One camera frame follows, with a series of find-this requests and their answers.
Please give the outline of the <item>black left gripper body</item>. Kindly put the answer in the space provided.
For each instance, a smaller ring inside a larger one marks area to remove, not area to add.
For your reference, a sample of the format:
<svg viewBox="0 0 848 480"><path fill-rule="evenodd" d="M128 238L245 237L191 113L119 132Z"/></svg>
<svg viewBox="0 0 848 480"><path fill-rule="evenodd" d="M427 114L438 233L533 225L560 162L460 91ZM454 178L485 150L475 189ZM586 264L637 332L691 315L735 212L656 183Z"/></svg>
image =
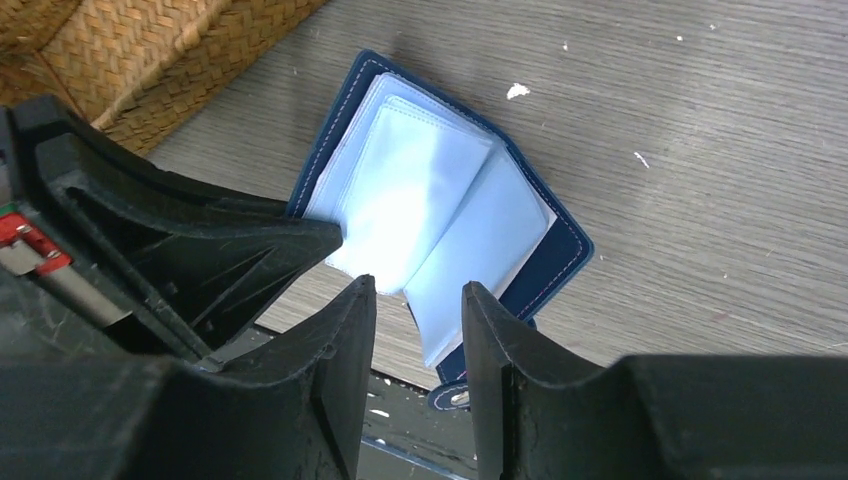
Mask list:
<svg viewBox="0 0 848 480"><path fill-rule="evenodd" d="M65 105L1 110L1 349L12 355L170 354L196 361L196 337L143 309L140 295L93 259L72 208L36 177L38 144L89 126Z"/></svg>

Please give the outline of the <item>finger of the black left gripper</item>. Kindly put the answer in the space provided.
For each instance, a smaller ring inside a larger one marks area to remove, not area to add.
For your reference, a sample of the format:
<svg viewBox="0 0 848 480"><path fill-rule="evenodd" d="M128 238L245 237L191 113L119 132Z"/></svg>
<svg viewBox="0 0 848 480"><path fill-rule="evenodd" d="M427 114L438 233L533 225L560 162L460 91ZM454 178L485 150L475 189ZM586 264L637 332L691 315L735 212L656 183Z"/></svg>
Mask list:
<svg viewBox="0 0 848 480"><path fill-rule="evenodd" d="M341 243L336 225L161 170L86 124L38 144L35 175L48 199L73 209L94 261L137 292L145 312L195 335L196 361L251 327Z"/></svg>

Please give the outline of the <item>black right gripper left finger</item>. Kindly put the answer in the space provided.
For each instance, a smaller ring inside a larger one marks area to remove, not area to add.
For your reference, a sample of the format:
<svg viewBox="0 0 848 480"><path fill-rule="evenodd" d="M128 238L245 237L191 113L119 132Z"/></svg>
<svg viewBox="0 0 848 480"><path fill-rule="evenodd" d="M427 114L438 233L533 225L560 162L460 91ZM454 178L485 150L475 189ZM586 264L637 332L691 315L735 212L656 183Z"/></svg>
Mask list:
<svg viewBox="0 0 848 480"><path fill-rule="evenodd" d="M352 479L375 280L217 373L165 356L7 357L5 479Z"/></svg>

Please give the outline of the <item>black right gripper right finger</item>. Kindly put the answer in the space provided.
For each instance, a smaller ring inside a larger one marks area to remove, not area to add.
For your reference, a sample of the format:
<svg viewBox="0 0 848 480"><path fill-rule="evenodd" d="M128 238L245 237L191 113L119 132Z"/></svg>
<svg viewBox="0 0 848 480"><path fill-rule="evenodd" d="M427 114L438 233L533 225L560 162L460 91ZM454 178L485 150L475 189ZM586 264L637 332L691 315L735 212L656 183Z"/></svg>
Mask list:
<svg viewBox="0 0 848 480"><path fill-rule="evenodd" d="M481 284L462 322L483 479L843 479L847 360L629 355L602 367Z"/></svg>

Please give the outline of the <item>blue leather card holder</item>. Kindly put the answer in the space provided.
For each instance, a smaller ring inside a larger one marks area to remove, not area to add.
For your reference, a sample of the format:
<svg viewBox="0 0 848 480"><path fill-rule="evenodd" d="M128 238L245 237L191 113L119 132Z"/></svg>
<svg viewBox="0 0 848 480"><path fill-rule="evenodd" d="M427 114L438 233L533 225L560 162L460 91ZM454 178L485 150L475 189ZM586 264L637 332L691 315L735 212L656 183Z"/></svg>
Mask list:
<svg viewBox="0 0 848 480"><path fill-rule="evenodd" d="M287 211L341 229L330 267L405 298L440 380L428 396L437 411L470 405L464 285L532 323L594 252L501 129L372 50L354 60Z"/></svg>

